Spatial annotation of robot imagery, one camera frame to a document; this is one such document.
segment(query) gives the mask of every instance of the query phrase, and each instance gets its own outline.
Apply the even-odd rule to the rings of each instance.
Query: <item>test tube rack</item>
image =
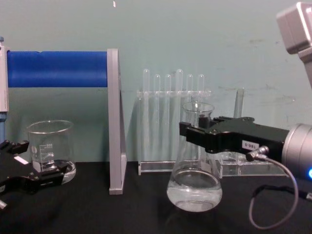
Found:
[[[205,76],[183,75],[183,71],[163,77],[143,71],[143,87],[137,92],[138,172],[169,172],[177,157],[182,106],[190,101],[207,101]]]

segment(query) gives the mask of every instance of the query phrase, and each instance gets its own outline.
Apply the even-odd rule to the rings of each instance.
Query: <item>cable connector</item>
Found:
[[[280,167],[289,176],[289,178],[292,180],[293,189],[291,189],[291,188],[288,189],[288,188],[285,188],[285,187],[278,188],[278,187],[273,187],[273,186],[264,186],[264,187],[262,186],[262,187],[258,188],[257,191],[254,194],[254,196],[257,195],[257,192],[259,193],[263,189],[285,190],[287,192],[290,192],[290,193],[294,194],[294,200],[293,200],[293,204],[292,204],[291,209],[289,210],[287,215],[284,218],[282,218],[280,221],[278,221],[277,223],[272,224],[272,225],[267,226],[267,227],[262,227],[262,226],[259,226],[258,224],[256,224],[255,221],[254,221],[254,218],[253,218],[253,207],[254,207],[254,199],[255,199],[255,197],[253,196],[251,201],[250,201],[250,205],[249,205],[249,221],[251,222],[251,224],[253,226],[255,226],[256,228],[260,229],[260,230],[269,230],[269,229],[276,228],[276,227],[280,226],[281,224],[283,224],[284,222],[286,222],[293,215],[293,213],[294,213],[294,211],[295,211],[295,209],[297,207],[298,199],[299,199],[299,190],[298,190],[298,185],[297,185],[296,179],[293,176],[292,172],[286,166],[281,164],[280,162],[277,162],[277,161],[275,161],[275,160],[273,160],[271,158],[268,158],[265,155],[261,155],[261,154],[257,155],[256,153],[252,154],[250,157],[252,158],[252,160],[254,160],[254,159],[263,159],[266,162],[273,163],[275,166]]]
[[[247,153],[246,159],[249,162],[252,162],[254,160],[264,161],[267,158],[266,154],[268,152],[269,152],[269,148],[264,145],[254,151]]]

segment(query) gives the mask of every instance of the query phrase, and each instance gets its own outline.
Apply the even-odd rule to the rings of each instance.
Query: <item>test tube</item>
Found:
[[[153,117],[152,117],[152,161],[159,161],[159,91],[160,91],[160,75],[155,75],[153,79]]]
[[[164,105],[162,115],[162,138],[161,138],[161,156],[162,161],[167,161],[169,158],[170,146],[170,93],[171,93],[171,75],[166,75],[164,78]]]
[[[243,101],[244,101],[244,89],[238,89],[235,100],[234,118],[242,117]]]
[[[143,161],[149,155],[150,137],[149,137],[149,91],[150,91],[150,71],[143,71]]]
[[[187,97],[186,97],[186,102],[190,102],[192,99],[192,93],[193,93],[193,75],[192,74],[188,74],[187,75]]]
[[[178,144],[179,144],[179,122],[181,118],[181,90],[183,86],[183,71],[178,69],[175,73],[175,95],[173,99],[173,115],[172,115],[172,152],[171,160],[175,160],[177,156]]]
[[[203,74],[198,75],[197,77],[197,90],[198,90],[198,100],[203,101],[202,91],[205,90],[205,76]]]

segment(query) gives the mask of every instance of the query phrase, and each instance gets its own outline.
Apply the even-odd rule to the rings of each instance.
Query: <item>gray cable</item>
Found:
[[[270,163],[273,163],[274,165],[280,167],[281,169],[283,169],[285,171],[285,173],[290,177],[290,179],[292,180],[292,184],[293,184],[293,188],[294,188],[294,200],[293,200],[293,204],[292,204],[292,208],[289,210],[288,214],[282,218],[280,221],[278,221],[275,224],[272,224],[270,226],[267,227],[261,227],[259,225],[257,225],[253,219],[253,207],[254,207],[254,199],[255,197],[253,197],[250,201],[250,205],[249,205],[249,221],[252,223],[252,225],[254,225],[256,228],[260,229],[260,230],[269,230],[269,229],[273,229],[273,228],[277,228],[278,226],[280,226],[281,224],[283,224],[284,222],[286,222],[294,213],[297,204],[298,204],[298,199],[299,199],[299,190],[298,190],[298,185],[296,182],[296,179],[294,178],[293,174],[291,173],[291,171],[285,167],[283,164],[270,159],[268,157],[266,157],[265,155],[258,155],[255,157],[255,159],[257,160],[261,160],[261,161],[267,161]]]

